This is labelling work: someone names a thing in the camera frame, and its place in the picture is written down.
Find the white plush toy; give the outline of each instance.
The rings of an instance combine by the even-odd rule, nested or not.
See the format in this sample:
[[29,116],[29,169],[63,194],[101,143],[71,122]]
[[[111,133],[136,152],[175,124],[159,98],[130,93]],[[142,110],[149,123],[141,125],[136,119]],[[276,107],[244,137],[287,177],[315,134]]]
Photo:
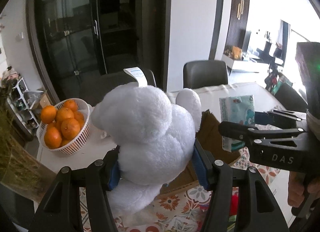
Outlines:
[[191,89],[181,90],[171,104],[159,88],[133,82],[109,92],[95,107],[92,122],[120,146],[123,179],[107,192],[112,214],[131,215],[150,204],[190,161],[201,103]]

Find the finger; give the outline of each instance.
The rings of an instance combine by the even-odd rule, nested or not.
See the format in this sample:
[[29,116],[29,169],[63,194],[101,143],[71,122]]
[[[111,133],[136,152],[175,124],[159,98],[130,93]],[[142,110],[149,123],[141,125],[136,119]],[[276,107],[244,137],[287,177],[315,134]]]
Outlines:
[[292,204],[294,203],[295,207],[296,206],[299,207],[300,204],[303,202],[303,200],[304,200],[304,195],[299,195],[299,194],[295,193],[294,191],[290,191],[290,190],[288,191],[288,204],[290,201]]
[[308,185],[308,192],[313,194],[320,191],[320,177],[314,178]]
[[302,185],[302,182],[297,179],[296,172],[290,172],[288,190],[292,190],[298,195],[303,195],[304,186]]

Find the floral tablecloth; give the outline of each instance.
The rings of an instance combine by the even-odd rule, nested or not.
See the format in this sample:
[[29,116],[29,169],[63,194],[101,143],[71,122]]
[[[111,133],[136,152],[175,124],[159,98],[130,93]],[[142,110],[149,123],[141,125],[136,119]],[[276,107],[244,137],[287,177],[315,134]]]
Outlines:
[[[279,169],[262,166],[249,161],[247,148],[241,150],[240,159],[233,165],[234,168],[247,169],[255,166],[266,183],[270,185]],[[233,188],[233,194],[237,194],[238,189]],[[204,190],[202,186],[196,186],[185,192],[174,196],[154,200],[144,212],[128,217],[115,218],[118,231],[125,232],[158,232],[158,231],[200,231],[202,222],[209,207],[211,192]],[[84,231],[91,231],[89,216],[87,211],[85,188],[80,188],[80,206]],[[231,231],[235,224],[235,216],[229,219],[228,231]]]

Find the teal plastic package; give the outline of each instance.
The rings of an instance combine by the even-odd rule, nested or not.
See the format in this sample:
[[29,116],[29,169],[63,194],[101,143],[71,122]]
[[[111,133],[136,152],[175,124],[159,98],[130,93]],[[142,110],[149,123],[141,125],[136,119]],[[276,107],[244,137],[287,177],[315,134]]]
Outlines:
[[[253,95],[220,98],[221,121],[254,126]],[[244,142],[222,137],[222,148],[233,152],[245,147]]]

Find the brown slatted wall panel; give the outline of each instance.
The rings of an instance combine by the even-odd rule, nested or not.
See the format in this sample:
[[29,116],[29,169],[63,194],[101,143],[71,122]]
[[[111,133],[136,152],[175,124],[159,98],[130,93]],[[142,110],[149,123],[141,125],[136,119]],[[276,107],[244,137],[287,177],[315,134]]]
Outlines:
[[242,48],[243,45],[244,35],[247,28],[250,0],[244,0],[244,11],[240,20],[238,20],[237,10],[238,3],[240,3],[240,1],[241,0],[231,0],[230,22],[225,49],[232,46]]

